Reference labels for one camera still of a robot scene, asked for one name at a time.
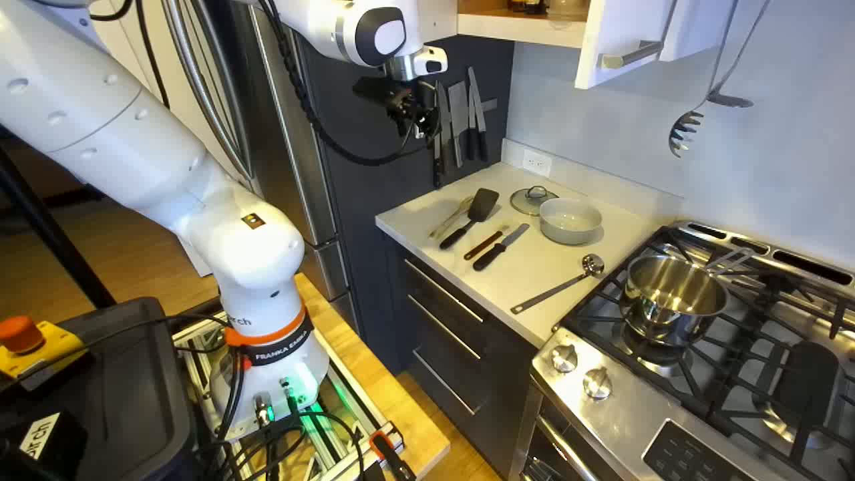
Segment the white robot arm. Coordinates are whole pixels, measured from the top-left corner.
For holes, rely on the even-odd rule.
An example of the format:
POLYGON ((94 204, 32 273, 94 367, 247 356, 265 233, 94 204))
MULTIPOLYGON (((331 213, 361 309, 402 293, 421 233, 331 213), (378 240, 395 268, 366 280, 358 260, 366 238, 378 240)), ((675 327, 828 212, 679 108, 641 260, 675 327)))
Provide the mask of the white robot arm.
POLYGON ((100 47, 84 14, 87 0, 0 0, 0 125, 171 229, 212 276, 240 360, 210 380, 223 438, 313 405, 327 356, 293 285, 299 229, 100 47))

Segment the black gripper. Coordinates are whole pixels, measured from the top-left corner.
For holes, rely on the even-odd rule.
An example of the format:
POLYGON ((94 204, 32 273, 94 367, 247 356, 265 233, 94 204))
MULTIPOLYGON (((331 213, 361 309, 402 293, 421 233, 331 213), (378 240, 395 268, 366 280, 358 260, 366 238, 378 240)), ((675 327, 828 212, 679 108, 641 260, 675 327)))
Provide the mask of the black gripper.
POLYGON ((429 81, 395 82, 383 100, 383 113, 401 136, 432 136, 438 121, 438 91, 429 81))

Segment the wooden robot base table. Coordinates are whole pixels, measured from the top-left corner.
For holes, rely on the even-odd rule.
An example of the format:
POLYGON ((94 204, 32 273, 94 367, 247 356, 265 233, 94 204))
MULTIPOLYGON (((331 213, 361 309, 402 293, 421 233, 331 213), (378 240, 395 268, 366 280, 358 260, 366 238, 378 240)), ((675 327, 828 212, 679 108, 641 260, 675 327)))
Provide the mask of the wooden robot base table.
POLYGON ((275 481, 355 481, 358 475, 395 481, 398 474, 374 438, 383 438, 395 460, 425 481, 449 454, 450 440, 309 279, 299 276, 295 292, 327 352, 321 397, 299 422, 277 434, 222 446, 202 481, 265 481, 267 446, 277 451, 275 481))

